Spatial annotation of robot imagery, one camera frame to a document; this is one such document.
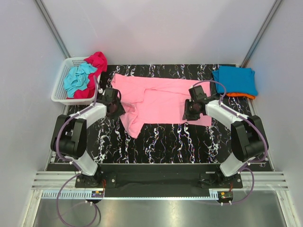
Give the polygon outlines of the pink t shirt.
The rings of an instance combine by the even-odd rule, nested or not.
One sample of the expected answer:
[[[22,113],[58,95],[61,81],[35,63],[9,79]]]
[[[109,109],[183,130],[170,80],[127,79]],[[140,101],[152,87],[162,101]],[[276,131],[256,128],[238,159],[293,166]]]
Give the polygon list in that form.
[[[182,124],[185,101],[195,80],[132,77],[115,74],[111,85],[120,91],[125,110],[120,119],[137,138],[144,124]]]

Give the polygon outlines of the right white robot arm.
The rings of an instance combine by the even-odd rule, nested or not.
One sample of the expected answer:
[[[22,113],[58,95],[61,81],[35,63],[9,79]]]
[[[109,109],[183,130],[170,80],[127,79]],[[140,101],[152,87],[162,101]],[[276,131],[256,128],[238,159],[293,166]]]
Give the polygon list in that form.
[[[221,98],[207,96],[200,85],[191,87],[189,94],[190,99],[185,101],[184,120],[197,121],[201,114],[207,115],[231,132],[232,153],[215,173],[201,180],[203,183],[211,186],[230,184],[254,159],[262,154],[264,158],[267,156],[267,139],[258,116],[247,116],[232,110]]]

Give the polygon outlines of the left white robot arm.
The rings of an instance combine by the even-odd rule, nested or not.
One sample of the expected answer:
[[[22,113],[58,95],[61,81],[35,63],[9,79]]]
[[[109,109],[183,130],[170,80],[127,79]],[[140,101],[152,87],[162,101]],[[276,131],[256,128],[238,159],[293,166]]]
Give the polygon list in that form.
[[[125,114],[121,99],[119,90],[106,88],[100,99],[95,99],[83,110],[57,117],[51,150],[56,152],[60,159],[75,166],[81,180],[85,179],[93,184],[100,184],[102,181],[100,167],[87,151],[87,130],[100,119],[117,119]]]

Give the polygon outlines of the folded orange t shirt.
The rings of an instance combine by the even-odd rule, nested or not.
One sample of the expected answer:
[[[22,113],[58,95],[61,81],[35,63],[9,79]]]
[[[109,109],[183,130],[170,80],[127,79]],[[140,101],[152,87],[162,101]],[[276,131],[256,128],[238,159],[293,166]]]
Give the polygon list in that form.
[[[227,93],[226,94],[228,97],[246,97],[248,99],[254,100],[256,96],[250,95],[250,94],[245,94],[245,93]]]

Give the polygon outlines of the light blue t shirt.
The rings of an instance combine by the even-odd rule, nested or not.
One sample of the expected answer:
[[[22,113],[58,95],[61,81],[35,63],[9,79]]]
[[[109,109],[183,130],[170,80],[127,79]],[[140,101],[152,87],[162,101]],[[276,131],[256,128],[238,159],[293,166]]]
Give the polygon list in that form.
[[[93,67],[91,64],[84,62],[78,67],[72,67],[68,75],[64,79],[64,89],[67,92],[68,98],[74,98],[76,91],[83,91],[88,88],[89,75],[95,73],[97,68]]]

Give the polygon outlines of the red t shirt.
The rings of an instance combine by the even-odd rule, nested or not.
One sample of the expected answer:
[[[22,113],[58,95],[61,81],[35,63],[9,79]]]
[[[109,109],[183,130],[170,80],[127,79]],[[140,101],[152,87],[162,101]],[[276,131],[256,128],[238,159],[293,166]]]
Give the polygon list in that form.
[[[87,62],[87,63],[91,64],[93,67],[97,68],[97,71],[95,73],[91,73],[89,75],[88,88],[83,91],[80,91],[80,90],[76,91],[74,94],[74,98],[72,98],[72,99],[92,98],[95,94],[95,89],[96,89],[95,80],[98,78],[98,76],[102,72],[107,71],[107,59],[102,52],[94,53],[93,55],[89,56],[88,58],[85,58],[84,62]]]

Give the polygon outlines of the folded teal t shirt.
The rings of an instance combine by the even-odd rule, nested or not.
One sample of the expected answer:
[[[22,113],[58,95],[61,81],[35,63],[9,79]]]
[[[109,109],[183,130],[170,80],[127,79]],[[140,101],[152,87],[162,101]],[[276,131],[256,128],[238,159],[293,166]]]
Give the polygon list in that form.
[[[251,68],[220,66],[212,71],[214,80],[225,87],[226,93],[243,93],[257,96],[255,71]]]

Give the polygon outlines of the white plastic basket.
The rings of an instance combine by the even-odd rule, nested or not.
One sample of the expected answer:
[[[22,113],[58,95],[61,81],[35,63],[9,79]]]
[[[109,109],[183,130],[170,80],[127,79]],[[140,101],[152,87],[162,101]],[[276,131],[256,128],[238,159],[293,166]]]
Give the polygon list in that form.
[[[68,99],[67,92],[64,90],[64,86],[63,86],[64,79],[68,75],[69,70],[72,67],[79,66],[81,63],[84,62],[85,58],[88,57],[73,57],[73,58],[67,58],[63,61],[63,63],[61,64],[61,68],[58,72],[56,83],[51,95],[52,101],[59,102],[64,105],[89,105],[90,103],[93,102],[94,98],[96,97],[96,89],[95,89],[95,94],[92,98]],[[95,80],[95,85],[100,81],[100,75]]]

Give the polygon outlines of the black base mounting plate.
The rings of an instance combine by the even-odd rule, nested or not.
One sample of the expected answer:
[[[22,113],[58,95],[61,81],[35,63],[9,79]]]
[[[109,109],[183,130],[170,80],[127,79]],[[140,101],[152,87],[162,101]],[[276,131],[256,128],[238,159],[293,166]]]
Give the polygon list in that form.
[[[236,175],[227,180],[211,182],[215,177],[213,172],[103,172],[98,180],[93,177],[77,177],[75,187],[77,188],[118,188],[119,186],[129,185],[185,185],[197,186],[201,188],[222,188],[222,189],[241,189],[243,183],[241,177]]]

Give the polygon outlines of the aluminium frame rail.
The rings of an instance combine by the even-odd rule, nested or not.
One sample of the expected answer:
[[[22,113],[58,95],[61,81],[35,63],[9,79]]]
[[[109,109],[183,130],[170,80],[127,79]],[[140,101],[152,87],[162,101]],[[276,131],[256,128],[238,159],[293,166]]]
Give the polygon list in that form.
[[[74,177],[73,172],[58,171],[40,171],[37,172],[32,183],[32,190],[59,190],[60,187]],[[254,172],[248,171],[241,173],[241,183],[244,190],[247,190],[251,183],[254,182],[256,191],[287,191],[288,185],[282,172]]]

